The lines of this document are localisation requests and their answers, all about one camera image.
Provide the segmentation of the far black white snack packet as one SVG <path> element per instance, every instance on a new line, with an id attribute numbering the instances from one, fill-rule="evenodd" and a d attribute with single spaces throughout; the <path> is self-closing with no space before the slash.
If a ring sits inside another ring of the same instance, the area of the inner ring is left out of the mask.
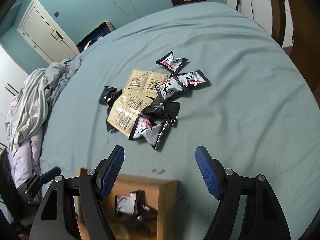
<path id="1" fill-rule="evenodd" d="M 177 74 L 185 67 L 187 61 L 188 59 L 186 58 L 175 57 L 174 52 L 170 51 L 155 61 L 155 63 L 163 66 L 165 69 L 171 72 L 171 74 Z"/>

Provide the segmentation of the white wardrobe left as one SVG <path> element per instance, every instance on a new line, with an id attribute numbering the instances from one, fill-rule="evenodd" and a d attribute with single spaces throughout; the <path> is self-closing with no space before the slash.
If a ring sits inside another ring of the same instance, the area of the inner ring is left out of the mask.
<path id="1" fill-rule="evenodd" d="M 11 58 L 1 46 L 0 52 L 0 112 L 1 112 L 1 149 L 7 146 L 5 122 L 12 98 L 16 96 L 27 79 L 28 74 Z"/>

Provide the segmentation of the beige snack sachet pair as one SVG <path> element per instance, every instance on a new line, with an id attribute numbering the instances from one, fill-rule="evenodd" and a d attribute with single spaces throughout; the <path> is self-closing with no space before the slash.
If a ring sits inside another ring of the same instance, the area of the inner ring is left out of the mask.
<path id="1" fill-rule="evenodd" d="M 154 99 L 157 96 L 155 85 L 163 84 L 167 78 L 167 74 L 134 69 L 124 87 L 124 91 L 134 91 Z"/>
<path id="2" fill-rule="evenodd" d="M 108 113 L 107 130 L 116 129 L 129 140 L 137 118 L 153 100 L 137 92 L 125 91 L 115 100 Z"/>

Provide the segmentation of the brown wooden furniture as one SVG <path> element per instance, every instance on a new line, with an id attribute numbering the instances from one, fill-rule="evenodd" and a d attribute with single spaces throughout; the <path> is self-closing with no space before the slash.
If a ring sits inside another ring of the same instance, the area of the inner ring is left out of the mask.
<path id="1" fill-rule="evenodd" d="M 314 92 L 319 87 L 319 0 L 289 0 L 293 23 L 293 45 L 289 53 L 297 69 Z M 271 0 L 272 38 L 283 45 L 286 15 L 284 0 Z"/>

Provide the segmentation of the near black white snack packet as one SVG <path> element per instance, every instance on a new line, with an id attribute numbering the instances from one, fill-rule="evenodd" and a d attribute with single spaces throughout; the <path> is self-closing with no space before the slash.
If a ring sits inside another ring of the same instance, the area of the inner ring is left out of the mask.
<path id="1" fill-rule="evenodd" d="M 137 140 L 144 138 L 147 143 L 157 151 L 162 142 L 163 135 L 168 127 L 168 121 L 160 122 L 159 124 L 152 124 L 150 119 L 144 115 L 140 115 L 135 121 L 129 139 Z"/>

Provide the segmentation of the black foil snack packet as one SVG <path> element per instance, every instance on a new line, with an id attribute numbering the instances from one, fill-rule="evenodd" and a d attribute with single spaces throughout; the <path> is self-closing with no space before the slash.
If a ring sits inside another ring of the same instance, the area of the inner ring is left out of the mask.
<path id="1" fill-rule="evenodd" d="M 165 120 L 170 126 L 175 127 L 180 107 L 179 102 L 167 102 L 161 95 L 158 95 L 150 105 L 142 110 L 142 114 L 154 121 Z"/>

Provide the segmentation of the middle black white snack packet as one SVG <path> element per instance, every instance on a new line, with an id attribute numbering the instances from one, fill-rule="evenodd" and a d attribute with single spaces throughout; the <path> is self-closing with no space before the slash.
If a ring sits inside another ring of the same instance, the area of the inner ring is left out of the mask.
<path id="1" fill-rule="evenodd" d="M 183 85 L 175 76 L 169 77 L 162 84 L 156 84 L 155 89 L 157 94 L 161 96 L 164 101 L 168 101 L 176 94 L 187 91 L 185 85 Z"/>

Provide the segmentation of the snack packet inside box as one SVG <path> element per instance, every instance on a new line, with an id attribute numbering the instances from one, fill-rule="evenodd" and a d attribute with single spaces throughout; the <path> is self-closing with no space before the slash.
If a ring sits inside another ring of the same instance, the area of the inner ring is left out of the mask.
<path id="1" fill-rule="evenodd" d="M 120 218 L 123 215 L 135 216 L 138 212 L 138 201 L 141 191 L 115 196 L 115 213 Z"/>

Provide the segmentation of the lilac duvet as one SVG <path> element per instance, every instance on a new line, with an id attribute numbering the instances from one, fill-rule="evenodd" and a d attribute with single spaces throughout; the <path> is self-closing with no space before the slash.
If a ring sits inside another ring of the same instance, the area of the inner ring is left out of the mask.
<path id="1" fill-rule="evenodd" d="M 21 143 L 15 154 L 8 153 L 11 176 L 16 188 L 19 188 L 34 174 L 40 175 L 40 156 L 42 151 L 44 126 L 37 133 Z"/>

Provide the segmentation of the brown cardboard box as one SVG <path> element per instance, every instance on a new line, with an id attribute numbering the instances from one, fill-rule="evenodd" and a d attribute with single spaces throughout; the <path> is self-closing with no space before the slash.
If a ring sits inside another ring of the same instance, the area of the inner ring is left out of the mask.
<path id="1" fill-rule="evenodd" d="M 135 216 L 116 217 L 115 196 L 141 191 Z M 116 239 L 173 239 L 177 181 L 120 174 L 101 202 Z"/>

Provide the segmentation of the teal bed sheet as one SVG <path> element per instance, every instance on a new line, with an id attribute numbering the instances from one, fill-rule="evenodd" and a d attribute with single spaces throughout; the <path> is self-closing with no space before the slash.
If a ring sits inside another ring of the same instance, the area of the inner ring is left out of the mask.
<path id="1" fill-rule="evenodd" d="M 163 72 L 173 51 L 201 70 L 207 87 L 182 94 L 177 126 L 161 148 L 106 129 L 105 86 L 123 88 L 134 69 Z M 293 62 L 251 20 L 214 2 L 163 10 L 131 22 L 79 55 L 44 136 L 41 169 L 69 178 L 123 146 L 121 173 L 178 181 L 174 239 L 203 239 L 218 206 L 203 181 L 195 149 L 237 174 L 269 181 L 298 239 L 319 210 L 319 107 Z"/>

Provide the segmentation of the dark navy framed bedside item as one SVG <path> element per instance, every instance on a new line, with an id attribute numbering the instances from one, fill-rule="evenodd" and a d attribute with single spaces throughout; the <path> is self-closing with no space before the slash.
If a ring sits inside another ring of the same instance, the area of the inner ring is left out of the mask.
<path id="1" fill-rule="evenodd" d="M 76 46 L 79 52 L 83 52 L 93 43 L 95 43 L 100 38 L 110 34 L 114 31 L 114 27 L 111 22 L 104 21 L 98 27 L 93 29 L 89 34 L 87 34 Z"/>

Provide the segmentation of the left small black snack packet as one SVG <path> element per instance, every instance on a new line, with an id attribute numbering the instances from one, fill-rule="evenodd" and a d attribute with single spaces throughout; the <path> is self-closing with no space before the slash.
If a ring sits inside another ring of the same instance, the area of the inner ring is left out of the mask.
<path id="1" fill-rule="evenodd" d="M 117 90 L 114 87 L 105 86 L 99 98 L 99 103 L 103 106 L 112 107 L 117 98 L 121 96 L 122 92 L 121 89 Z"/>

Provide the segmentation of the white bedroom door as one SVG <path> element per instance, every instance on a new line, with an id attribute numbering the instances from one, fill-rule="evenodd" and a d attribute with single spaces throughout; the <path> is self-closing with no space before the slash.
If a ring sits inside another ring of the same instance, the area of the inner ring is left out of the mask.
<path id="1" fill-rule="evenodd" d="M 31 0 L 17 31 L 48 64 L 80 54 L 76 44 L 38 0 Z"/>

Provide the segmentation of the right black white snack packet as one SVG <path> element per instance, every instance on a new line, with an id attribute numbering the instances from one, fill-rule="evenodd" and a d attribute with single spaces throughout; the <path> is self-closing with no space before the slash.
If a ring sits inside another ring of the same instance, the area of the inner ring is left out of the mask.
<path id="1" fill-rule="evenodd" d="M 188 89 L 198 85 L 210 85 L 210 81 L 199 69 L 177 75 L 178 81 Z"/>

